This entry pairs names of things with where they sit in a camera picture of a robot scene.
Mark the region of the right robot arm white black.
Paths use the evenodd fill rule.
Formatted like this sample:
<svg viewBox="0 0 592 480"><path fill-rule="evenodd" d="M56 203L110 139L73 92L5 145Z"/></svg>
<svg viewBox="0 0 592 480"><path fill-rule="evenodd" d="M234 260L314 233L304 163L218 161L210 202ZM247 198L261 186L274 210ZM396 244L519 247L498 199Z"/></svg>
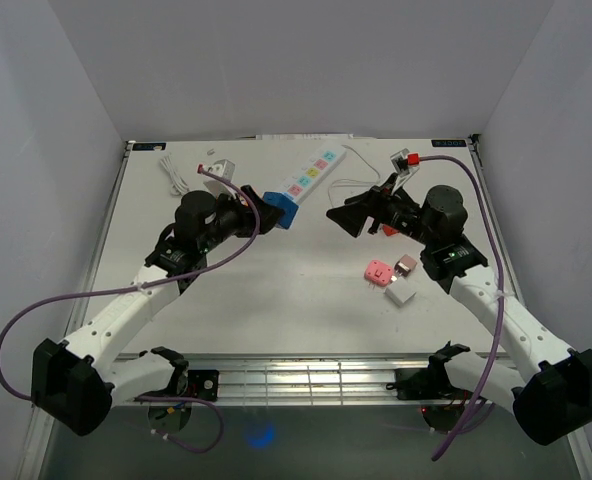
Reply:
<svg viewBox="0 0 592 480"><path fill-rule="evenodd" d="M434 394L467 390L511 413L540 445L592 422L592 349L574 349L506 294L502 269L490 267L464 234L468 213L457 189L435 186L417 204L403 189L382 185L326 216L353 237L388 226L421 243L429 278L492 334L485 358L461 344L430 357L425 378Z"/></svg>

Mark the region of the blue cube socket adapter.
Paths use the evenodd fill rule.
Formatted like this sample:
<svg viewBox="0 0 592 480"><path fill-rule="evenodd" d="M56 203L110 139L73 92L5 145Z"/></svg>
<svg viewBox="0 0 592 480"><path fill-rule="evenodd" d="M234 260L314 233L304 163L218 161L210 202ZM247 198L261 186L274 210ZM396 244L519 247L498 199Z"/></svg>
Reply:
<svg viewBox="0 0 592 480"><path fill-rule="evenodd" d="M277 224L288 230L298 212L299 205L285 192L265 192L262 199L266 204L282 211Z"/></svg>

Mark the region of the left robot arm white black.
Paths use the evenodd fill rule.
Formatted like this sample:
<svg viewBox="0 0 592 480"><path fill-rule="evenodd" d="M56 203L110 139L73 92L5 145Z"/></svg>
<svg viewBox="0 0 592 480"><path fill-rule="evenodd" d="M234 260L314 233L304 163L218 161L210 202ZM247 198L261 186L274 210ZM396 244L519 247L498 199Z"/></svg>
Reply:
<svg viewBox="0 0 592 480"><path fill-rule="evenodd" d="M207 265L207 255L231 237L253 238L279 224L283 209L245 185L238 196L185 194L174 221L126 293L61 342L43 341L34 351L31 400L75 434L94 431L110 410L142 395L181 397L189 363L166 347L118 361L127 344L177 300Z"/></svg>

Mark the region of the white multicolour power strip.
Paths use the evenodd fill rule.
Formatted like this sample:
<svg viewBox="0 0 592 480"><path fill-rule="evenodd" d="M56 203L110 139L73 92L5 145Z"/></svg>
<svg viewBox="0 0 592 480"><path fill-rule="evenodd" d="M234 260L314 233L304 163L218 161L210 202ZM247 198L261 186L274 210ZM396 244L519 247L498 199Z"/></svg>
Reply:
<svg viewBox="0 0 592 480"><path fill-rule="evenodd" d="M361 154L359 154L353 147L347 144L339 144L333 141L327 141L319 146L302 165L298 167L292 174L288 175L274 190L270 192L285 192L290 195L293 200L300 206L317 189L323 181L332 173L351 153L355 157L362 160L368 168L376 174L377 183L381 179L378 170L373 167ZM370 185L368 181L341 179L336 182L336 186L362 186Z"/></svg>

